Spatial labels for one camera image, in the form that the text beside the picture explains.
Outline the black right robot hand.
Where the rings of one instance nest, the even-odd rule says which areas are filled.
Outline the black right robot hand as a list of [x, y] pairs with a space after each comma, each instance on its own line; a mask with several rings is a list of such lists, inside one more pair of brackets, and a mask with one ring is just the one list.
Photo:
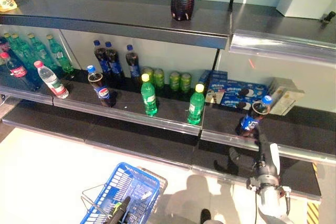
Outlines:
[[257, 176], [278, 175], [278, 167], [272, 158], [271, 142], [267, 140], [265, 134], [261, 133], [259, 127], [254, 129], [252, 136], [256, 139], [255, 144], [258, 145], [258, 156], [256, 158], [241, 154], [234, 147], [230, 147], [226, 166], [214, 160], [215, 169], [227, 172], [230, 169], [243, 168], [249, 172], [255, 170]]

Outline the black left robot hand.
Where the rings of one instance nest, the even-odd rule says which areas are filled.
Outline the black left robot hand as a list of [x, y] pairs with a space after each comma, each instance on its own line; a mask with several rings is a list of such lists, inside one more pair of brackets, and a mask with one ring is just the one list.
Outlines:
[[112, 211], [112, 216], [109, 217], [104, 223], [105, 224], [119, 223], [127, 211], [127, 207], [128, 207], [130, 200], [131, 200], [131, 197], [127, 196], [122, 202], [116, 203]]

